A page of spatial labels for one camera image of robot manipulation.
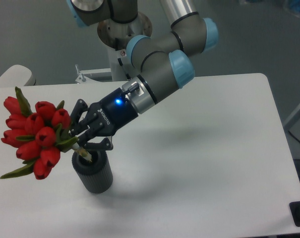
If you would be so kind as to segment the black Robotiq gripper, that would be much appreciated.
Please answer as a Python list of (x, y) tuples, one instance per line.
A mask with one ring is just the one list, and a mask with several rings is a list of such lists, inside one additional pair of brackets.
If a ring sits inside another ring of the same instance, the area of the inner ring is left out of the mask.
[[(79, 122), (82, 114), (87, 112), (88, 125)], [(71, 114), (70, 134), (78, 135), (85, 131), (85, 137), (92, 139), (104, 136), (100, 142), (88, 142), (83, 135), (78, 137), (77, 154), (92, 151), (113, 150), (112, 136), (123, 126), (138, 117), (138, 113), (128, 99), (124, 98), (122, 89), (118, 88), (96, 103), (88, 105), (83, 99), (78, 99)]]

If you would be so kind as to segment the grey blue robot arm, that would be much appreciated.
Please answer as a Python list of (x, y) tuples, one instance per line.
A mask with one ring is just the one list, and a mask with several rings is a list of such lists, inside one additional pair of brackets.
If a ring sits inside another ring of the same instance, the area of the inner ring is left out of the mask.
[(104, 44), (125, 51), (132, 68), (130, 80), (99, 102), (78, 101), (72, 111), (74, 140), (67, 149), (88, 155), (111, 150), (111, 137), (194, 78), (190, 57), (213, 48), (219, 39), (216, 24), (201, 18), (190, 0), (163, 0), (171, 31), (151, 38), (135, 0), (70, 0), (80, 26), (98, 24)]

